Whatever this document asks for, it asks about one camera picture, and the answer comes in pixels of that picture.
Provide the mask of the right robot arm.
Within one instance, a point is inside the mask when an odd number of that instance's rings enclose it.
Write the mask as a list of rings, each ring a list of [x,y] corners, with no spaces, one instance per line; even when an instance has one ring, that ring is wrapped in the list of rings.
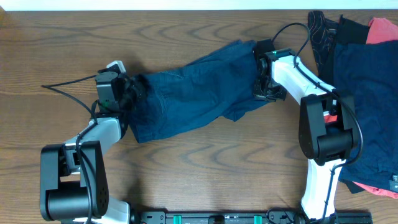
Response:
[[[336,223],[338,176],[363,142],[353,96],[321,81],[292,49],[277,50],[270,39],[254,47],[258,77],[253,95],[275,102],[291,95],[300,107],[298,141],[308,159],[307,182],[294,223]]]

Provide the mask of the navy blue shorts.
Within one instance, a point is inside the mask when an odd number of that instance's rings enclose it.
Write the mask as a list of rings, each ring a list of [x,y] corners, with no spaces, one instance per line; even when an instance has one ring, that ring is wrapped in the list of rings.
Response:
[[[223,116],[237,121],[266,104],[253,96],[253,40],[237,40],[173,70],[143,75],[147,98],[129,115],[137,142],[201,128]]]

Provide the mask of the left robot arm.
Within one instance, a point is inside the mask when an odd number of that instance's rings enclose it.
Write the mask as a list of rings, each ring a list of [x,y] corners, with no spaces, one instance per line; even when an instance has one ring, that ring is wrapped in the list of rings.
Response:
[[[103,156],[122,139],[128,117],[146,97],[140,77],[129,78],[119,61],[94,76],[98,99],[87,106],[88,126],[40,153],[40,213],[62,223],[130,223],[128,203],[109,194]]]

